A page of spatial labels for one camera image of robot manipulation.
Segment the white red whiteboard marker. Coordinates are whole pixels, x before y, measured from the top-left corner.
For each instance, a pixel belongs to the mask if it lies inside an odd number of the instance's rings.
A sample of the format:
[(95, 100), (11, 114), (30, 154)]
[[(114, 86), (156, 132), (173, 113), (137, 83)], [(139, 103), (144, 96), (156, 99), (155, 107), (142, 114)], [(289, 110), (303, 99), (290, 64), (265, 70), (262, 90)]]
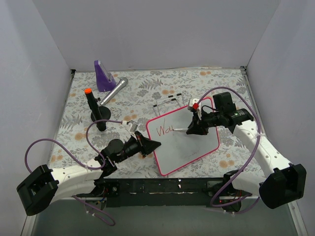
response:
[(174, 131), (187, 131), (187, 128), (175, 128)]

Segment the pink framed whiteboard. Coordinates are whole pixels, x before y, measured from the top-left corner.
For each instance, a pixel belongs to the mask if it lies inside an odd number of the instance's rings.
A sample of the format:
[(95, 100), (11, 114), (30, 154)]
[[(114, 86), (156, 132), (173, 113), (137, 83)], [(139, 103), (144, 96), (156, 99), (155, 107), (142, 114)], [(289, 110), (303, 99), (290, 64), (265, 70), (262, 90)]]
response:
[(180, 130), (188, 128), (192, 116), (185, 105), (147, 121), (149, 138), (161, 143), (154, 151), (154, 156), (162, 176), (167, 176), (219, 148), (220, 139), (216, 128), (210, 128), (205, 136), (187, 135)]

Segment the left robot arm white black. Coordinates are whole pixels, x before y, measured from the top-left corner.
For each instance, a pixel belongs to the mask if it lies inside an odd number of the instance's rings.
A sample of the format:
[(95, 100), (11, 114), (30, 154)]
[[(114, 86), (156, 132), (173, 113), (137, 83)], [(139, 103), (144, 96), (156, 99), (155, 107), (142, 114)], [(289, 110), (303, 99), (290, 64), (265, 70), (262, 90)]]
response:
[(31, 171), (17, 186), (17, 192), (28, 216), (44, 211), (51, 203), (80, 194), (95, 197), (104, 193), (101, 179), (117, 170), (120, 163), (137, 153), (147, 156), (161, 146), (136, 132), (127, 142), (113, 139), (100, 154), (80, 165), (65, 168), (48, 168), (46, 164)]

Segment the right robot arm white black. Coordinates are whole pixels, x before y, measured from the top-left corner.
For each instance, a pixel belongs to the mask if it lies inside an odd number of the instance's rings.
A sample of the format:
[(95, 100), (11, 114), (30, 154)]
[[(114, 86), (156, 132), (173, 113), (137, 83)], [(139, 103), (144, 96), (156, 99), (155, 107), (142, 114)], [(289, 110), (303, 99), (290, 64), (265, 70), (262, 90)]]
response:
[(302, 164), (294, 165), (261, 133), (261, 125), (247, 109), (237, 109), (229, 92), (214, 95), (215, 107), (204, 111), (201, 99), (191, 99), (188, 110), (193, 113), (188, 135), (207, 135), (209, 128), (222, 126), (236, 136), (251, 152), (246, 164), (255, 159), (264, 176), (256, 177), (239, 170), (226, 173), (222, 186), (215, 191), (211, 203), (221, 193), (234, 195), (244, 191), (258, 196), (267, 207), (275, 209), (304, 196), (307, 171)]

